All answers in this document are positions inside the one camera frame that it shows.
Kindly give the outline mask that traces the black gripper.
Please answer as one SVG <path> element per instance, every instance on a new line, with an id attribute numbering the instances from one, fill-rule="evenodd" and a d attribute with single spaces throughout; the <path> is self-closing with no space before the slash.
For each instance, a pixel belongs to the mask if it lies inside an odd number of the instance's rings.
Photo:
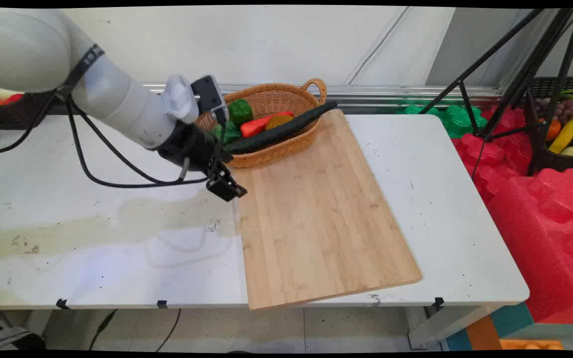
<path id="1" fill-rule="evenodd" d="M 195 124 L 177 122 L 172 134 L 159 146 L 159 156 L 181 167 L 188 159 L 189 172 L 208 173 L 217 147 L 218 142 L 210 132 Z M 247 190 L 235 181 L 223 163 L 217 165 L 214 177 L 207 181 L 205 187 L 225 202 L 247 194 Z"/>

